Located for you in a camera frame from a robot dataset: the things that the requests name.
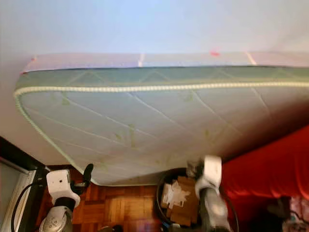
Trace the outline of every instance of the quilted mattress fabric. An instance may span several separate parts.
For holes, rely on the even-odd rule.
[[[40,67],[37,58],[16,84],[16,105],[80,172],[93,163],[94,183],[155,184],[188,160],[228,159],[309,118],[305,63],[253,66],[235,57],[237,66],[162,63],[166,56],[93,58],[84,66],[82,56],[53,66],[47,56]]]

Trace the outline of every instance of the wooden floor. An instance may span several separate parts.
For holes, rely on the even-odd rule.
[[[82,175],[71,170],[71,179],[81,182]],[[160,232],[161,223],[153,205],[156,186],[103,187],[91,183],[81,195],[73,212],[74,232],[97,232],[101,227],[120,224],[124,232]],[[45,190],[36,224],[39,225],[52,207]]]

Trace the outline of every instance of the parquet floor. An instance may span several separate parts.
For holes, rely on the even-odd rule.
[[[71,179],[82,175],[70,170]],[[74,232],[97,232],[103,226],[122,225],[124,232],[160,232],[161,223],[154,212],[156,186],[103,187],[91,183],[81,195],[73,212]],[[52,207],[45,190],[36,224],[39,225]]]

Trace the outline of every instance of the mattress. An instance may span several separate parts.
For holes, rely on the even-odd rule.
[[[98,185],[156,184],[309,122],[309,55],[52,54],[21,73],[16,106]]]

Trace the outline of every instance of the red fabric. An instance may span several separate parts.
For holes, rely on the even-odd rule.
[[[281,196],[309,200],[309,126],[223,165],[222,185],[240,220]]]

